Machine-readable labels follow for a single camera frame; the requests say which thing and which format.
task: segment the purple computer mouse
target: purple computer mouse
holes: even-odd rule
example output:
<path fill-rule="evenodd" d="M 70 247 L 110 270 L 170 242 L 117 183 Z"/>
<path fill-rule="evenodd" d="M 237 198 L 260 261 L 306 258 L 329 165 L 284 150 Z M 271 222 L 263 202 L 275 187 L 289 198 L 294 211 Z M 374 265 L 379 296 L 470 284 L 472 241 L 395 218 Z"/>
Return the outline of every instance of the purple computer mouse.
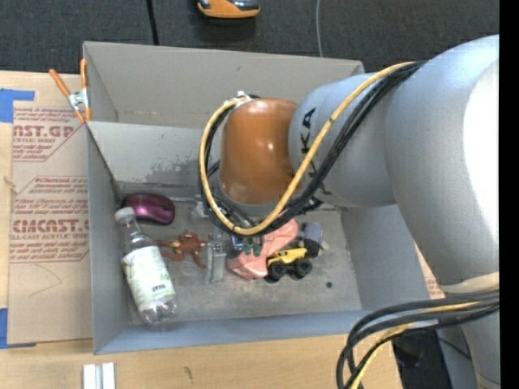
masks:
<path fill-rule="evenodd" d="M 133 208 L 138 220 L 157 224 L 170 224 L 175 218 L 173 202 L 160 194 L 130 194 L 124 199 L 122 206 Z"/>

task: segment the black tripod leg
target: black tripod leg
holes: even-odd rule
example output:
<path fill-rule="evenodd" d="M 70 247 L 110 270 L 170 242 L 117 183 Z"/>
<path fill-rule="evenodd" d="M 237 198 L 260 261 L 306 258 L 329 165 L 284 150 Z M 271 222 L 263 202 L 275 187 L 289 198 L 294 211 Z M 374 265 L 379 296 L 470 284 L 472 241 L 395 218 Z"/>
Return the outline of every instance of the black tripod leg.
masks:
<path fill-rule="evenodd" d="M 153 44 L 155 46 L 158 46 L 159 45 L 159 36 L 157 33 L 157 24 L 155 22 L 155 14 L 153 12 L 152 0 L 146 0 L 146 6 L 148 7 L 149 23 L 152 26 Z"/>

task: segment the blue tape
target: blue tape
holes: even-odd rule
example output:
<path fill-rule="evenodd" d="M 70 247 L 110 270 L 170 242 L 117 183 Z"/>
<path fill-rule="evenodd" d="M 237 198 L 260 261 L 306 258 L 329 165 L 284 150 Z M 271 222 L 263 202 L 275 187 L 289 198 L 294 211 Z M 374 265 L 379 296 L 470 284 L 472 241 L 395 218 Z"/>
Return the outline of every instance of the blue tape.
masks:
<path fill-rule="evenodd" d="M 7 348 L 7 308 L 0 309 L 0 349 Z"/>
<path fill-rule="evenodd" d="M 0 122 L 13 122 L 16 100 L 34 100 L 34 91 L 0 89 Z"/>
<path fill-rule="evenodd" d="M 0 350 L 3 348 L 32 346 L 34 344 L 7 344 L 7 308 L 0 308 Z"/>

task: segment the plastic water bottle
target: plastic water bottle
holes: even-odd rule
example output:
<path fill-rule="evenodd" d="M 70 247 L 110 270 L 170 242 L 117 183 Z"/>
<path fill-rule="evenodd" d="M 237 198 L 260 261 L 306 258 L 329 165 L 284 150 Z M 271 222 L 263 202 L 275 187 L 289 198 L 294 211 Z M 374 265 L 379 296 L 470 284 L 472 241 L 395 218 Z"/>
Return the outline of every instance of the plastic water bottle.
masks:
<path fill-rule="evenodd" d="M 122 268 L 139 316 L 153 329 L 166 329 L 178 313 L 177 295 L 157 244 L 146 235 L 132 207 L 115 212 L 124 242 Z"/>

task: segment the bottle cap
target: bottle cap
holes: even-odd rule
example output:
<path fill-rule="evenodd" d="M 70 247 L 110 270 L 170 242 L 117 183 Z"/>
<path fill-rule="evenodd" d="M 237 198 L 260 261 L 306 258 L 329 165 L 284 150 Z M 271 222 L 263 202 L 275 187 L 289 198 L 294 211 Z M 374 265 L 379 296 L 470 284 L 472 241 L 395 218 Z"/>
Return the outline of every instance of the bottle cap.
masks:
<path fill-rule="evenodd" d="M 122 209 L 119 209 L 115 212 L 115 220 L 122 219 L 123 217 L 127 216 L 134 216 L 135 211 L 133 210 L 133 207 L 123 207 Z"/>

